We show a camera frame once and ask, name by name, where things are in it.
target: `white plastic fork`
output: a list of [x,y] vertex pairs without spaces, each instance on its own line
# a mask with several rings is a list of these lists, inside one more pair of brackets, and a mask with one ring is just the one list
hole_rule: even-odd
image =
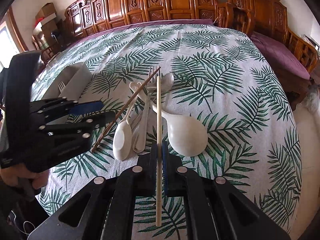
[[59,88],[59,91],[60,93],[62,93],[62,91],[65,89],[66,85],[64,84],[63,81],[61,81],[59,84],[58,84],[58,88]]

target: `cardboard box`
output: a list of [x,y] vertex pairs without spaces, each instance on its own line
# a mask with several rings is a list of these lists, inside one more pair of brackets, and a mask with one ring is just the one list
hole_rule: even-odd
[[57,13],[53,3],[47,3],[45,6],[41,8],[41,10],[36,15],[36,20],[40,18],[46,18],[49,15]]

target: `cable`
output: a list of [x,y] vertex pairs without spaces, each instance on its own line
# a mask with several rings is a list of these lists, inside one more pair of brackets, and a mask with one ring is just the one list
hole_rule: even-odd
[[[17,216],[16,216],[16,214],[15,214],[13,211],[11,211],[11,212],[14,214],[13,223],[14,223],[14,225],[17,227],[17,229],[18,229],[20,232],[22,232],[22,233],[24,233],[24,234],[26,234],[26,235],[28,236],[28,235],[30,235],[30,234],[36,229],[36,227],[35,227],[35,225],[34,225],[33,223],[31,223],[30,221],[24,221],[24,222],[23,222],[23,231],[20,230],[20,228],[19,228],[19,227],[17,226],[17,224],[16,224],[16,218],[17,218]],[[31,231],[31,233],[27,233],[26,228],[25,228],[25,223],[30,223],[30,224],[33,226],[33,230]]]

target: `chopstick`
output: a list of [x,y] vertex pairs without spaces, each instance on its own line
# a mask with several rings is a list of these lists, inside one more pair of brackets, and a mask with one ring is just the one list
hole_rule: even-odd
[[161,82],[157,78],[157,179],[156,179],[156,227],[161,226],[162,213],[162,124],[161,124]]
[[102,139],[107,135],[107,133],[110,131],[112,126],[115,124],[116,120],[119,118],[119,116],[123,113],[125,109],[129,106],[131,101],[140,93],[140,91],[145,87],[145,85],[151,80],[151,78],[159,71],[161,67],[158,67],[152,74],[149,76],[145,82],[137,89],[137,91],[130,97],[130,99],[125,103],[125,105],[120,109],[118,114],[116,115],[115,119],[107,126],[107,128],[103,131],[102,135],[98,138],[96,143],[93,145],[91,148],[91,152],[94,152],[97,148],[98,145],[101,143]]

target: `purple cushion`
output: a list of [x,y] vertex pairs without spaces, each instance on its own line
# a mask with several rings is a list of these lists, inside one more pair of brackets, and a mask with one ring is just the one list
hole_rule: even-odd
[[280,67],[303,79],[310,79],[308,71],[284,44],[257,32],[252,34],[251,40],[271,67]]

